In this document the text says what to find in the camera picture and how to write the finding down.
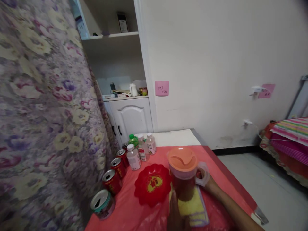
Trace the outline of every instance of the yellow towel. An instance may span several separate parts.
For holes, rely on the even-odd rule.
[[[195,186],[193,197],[190,201],[178,200],[181,216],[189,216],[191,227],[203,227],[209,223],[208,214],[198,186]]]

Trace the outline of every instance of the red tablecloth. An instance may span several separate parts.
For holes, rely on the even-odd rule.
[[[207,163],[209,172],[217,184],[229,194],[235,202],[249,215],[257,208],[256,202],[243,186],[236,180],[232,173],[224,166],[208,146],[189,146],[197,155],[199,161]],[[92,215],[85,231],[103,230],[166,230],[167,217],[169,215],[169,200],[157,204],[154,208],[148,205],[141,206],[134,196],[135,181],[138,174],[148,165],[163,164],[169,169],[167,153],[174,147],[158,147],[157,152],[151,155],[149,161],[142,162],[141,168],[132,171],[128,168],[123,179],[123,187],[115,197],[116,206],[112,215],[100,221],[96,215]],[[231,230],[234,224],[224,207],[207,192],[202,192],[210,224],[195,228],[194,230]]]

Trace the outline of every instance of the red can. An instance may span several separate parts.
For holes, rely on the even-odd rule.
[[[125,149],[121,149],[116,153],[116,156],[118,158],[121,158],[121,160],[123,161],[125,168],[129,166],[129,162],[128,162],[126,154],[127,154],[127,151],[125,151]]]
[[[111,169],[103,175],[103,185],[115,196],[122,188],[122,180],[119,174]]]
[[[111,161],[110,168],[116,170],[121,179],[123,179],[126,175],[126,167],[121,158],[115,158],[113,161]]]
[[[124,149],[125,151],[127,151],[127,146],[128,146],[128,142],[125,142],[125,143],[122,145],[122,149]]]

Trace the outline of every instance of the white bottle cap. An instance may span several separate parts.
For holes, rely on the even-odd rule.
[[[135,149],[135,146],[133,145],[133,144],[129,144],[128,146],[127,146],[127,150],[128,151],[132,151],[132,150],[134,150]]]

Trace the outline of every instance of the plastic bottle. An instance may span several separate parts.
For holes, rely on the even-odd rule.
[[[134,134],[130,134],[129,135],[129,141],[128,144],[133,144],[135,146],[135,148],[138,148],[138,139],[134,136]]]
[[[150,158],[149,152],[147,151],[148,145],[144,143],[144,137],[142,134],[138,135],[138,151],[141,161],[148,161]]]
[[[139,152],[135,148],[134,144],[129,144],[127,146],[126,156],[133,171],[138,170],[141,167]]]
[[[152,133],[147,134],[147,140],[146,143],[148,145],[149,149],[149,154],[153,155],[156,152],[156,143],[155,143],[155,138]]]

